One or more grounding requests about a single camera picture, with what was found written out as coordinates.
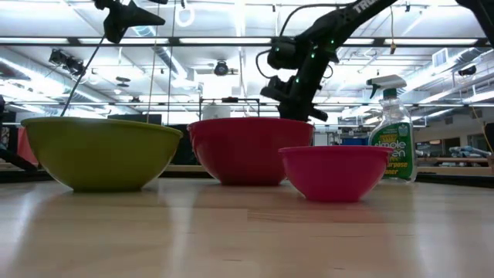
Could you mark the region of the black monitor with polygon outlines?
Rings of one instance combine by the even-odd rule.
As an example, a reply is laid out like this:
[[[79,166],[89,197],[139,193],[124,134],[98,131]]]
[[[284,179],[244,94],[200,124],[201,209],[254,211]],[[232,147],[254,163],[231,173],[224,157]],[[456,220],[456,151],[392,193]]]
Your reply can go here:
[[[113,114],[107,117],[114,120],[128,120],[147,124],[162,125],[161,114]]]

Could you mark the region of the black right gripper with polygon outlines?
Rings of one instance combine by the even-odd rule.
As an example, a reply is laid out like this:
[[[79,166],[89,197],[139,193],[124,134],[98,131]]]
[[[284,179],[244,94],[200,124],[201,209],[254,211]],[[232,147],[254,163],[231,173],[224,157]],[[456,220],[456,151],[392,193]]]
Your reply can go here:
[[[309,83],[303,83],[298,76],[291,76],[287,81],[279,80],[277,88],[283,96],[277,107],[280,117],[303,122],[307,122],[309,117],[327,121],[328,114],[313,104],[316,92],[322,89],[322,80],[323,77],[318,75],[311,75]]]

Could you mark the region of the small pink bowl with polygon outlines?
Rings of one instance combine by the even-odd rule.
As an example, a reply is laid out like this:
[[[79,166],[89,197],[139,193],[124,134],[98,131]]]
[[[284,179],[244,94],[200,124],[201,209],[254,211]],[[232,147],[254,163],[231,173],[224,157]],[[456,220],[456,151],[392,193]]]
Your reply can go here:
[[[279,149],[290,183],[315,202],[358,202],[383,178],[393,149],[309,146]]]

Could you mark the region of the clear spray bottle green label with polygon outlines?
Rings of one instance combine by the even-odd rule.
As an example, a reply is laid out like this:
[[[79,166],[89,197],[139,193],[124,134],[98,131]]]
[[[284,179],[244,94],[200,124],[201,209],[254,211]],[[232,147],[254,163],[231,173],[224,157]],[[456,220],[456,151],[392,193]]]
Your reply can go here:
[[[393,149],[384,178],[413,182],[417,175],[413,121],[398,97],[398,89],[405,88],[407,82],[394,74],[371,78],[366,84],[372,86],[370,98],[373,98],[377,91],[382,92],[382,98],[379,100],[382,119],[371,131],[368,143]]]

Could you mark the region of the black horizontal frame bar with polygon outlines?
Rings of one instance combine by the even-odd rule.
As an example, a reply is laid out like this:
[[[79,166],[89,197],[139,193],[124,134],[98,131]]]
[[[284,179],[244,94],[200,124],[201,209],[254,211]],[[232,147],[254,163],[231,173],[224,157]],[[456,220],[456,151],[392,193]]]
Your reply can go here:
[[[125,37],[119,43],[112,43],[100,37],[26,37],[4,36],[0,37],[0,46],[81,46],[89,47],[102,44],[102,46],[271,46],[277,40],[276,37]],[[395,43],[399,47],[425,48],[425,47],[490,47],[487,38],[397,38],[388,37],[351,37],[342,46],[344,47],[387,47]]]

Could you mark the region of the large olive green bowl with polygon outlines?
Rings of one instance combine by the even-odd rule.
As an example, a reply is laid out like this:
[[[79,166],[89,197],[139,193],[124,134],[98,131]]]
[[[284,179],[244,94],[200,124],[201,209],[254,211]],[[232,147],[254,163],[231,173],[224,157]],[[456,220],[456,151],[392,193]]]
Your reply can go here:
[[[135,192],[171,163],[183,133],[114,119],[37,117],[21,122],[36,160],[75,192]]]

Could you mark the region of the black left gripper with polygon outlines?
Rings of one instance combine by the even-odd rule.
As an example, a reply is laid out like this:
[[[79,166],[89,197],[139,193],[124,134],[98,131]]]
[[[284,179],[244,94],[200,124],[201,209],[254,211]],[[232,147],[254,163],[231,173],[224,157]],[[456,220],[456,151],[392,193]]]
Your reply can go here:
[[[109,9],[109,14],[103,21],[103,28],[111,43],[119,43],[129,26],[165,24],[163,18],[140,8],[134,0],[130,0],[129,5],[105,3],[104,7]]]

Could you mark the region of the black ceiling-mounted spotlight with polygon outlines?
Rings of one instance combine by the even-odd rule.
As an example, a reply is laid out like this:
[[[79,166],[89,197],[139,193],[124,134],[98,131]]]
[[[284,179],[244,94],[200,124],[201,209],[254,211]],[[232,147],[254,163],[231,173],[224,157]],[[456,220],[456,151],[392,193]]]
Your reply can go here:
[[[61,49],[52,50],[49,62],[54,66],[61,67],[68,71],[72,76],[81,76],[85,74],[83,61],[63,52]]]

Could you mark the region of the red cloth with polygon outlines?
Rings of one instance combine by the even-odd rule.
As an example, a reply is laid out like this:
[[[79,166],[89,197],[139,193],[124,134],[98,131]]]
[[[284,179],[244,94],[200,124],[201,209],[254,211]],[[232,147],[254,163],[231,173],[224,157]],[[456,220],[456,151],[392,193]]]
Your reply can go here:
[[[38,161],[35,157],[35,155],[32,152],[32,149],[29,144],[29,139],[27,135],[27,131],[24,127],[20,127],[18,129],[18,147],[17,147],[17,154],[21,157],[30,162],[31,164],[37,166]]]

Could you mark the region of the wooden background table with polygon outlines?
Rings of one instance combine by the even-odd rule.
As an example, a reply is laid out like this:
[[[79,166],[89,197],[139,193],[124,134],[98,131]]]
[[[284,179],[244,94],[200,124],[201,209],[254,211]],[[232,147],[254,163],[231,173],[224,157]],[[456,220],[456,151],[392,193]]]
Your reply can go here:
[[[418,158],[417,163],[422,174],[494,176],[488,158]]]

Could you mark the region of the large red bowl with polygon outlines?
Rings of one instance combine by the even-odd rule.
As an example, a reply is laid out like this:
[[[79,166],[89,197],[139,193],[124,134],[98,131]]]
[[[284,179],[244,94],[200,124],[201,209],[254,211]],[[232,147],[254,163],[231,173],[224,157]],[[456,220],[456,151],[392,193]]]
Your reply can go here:
[[[314,126],[271,117],[231,117],[188,125],[201,166],[222,185],[277,186],[286,178],[279,150],[312,143]]]

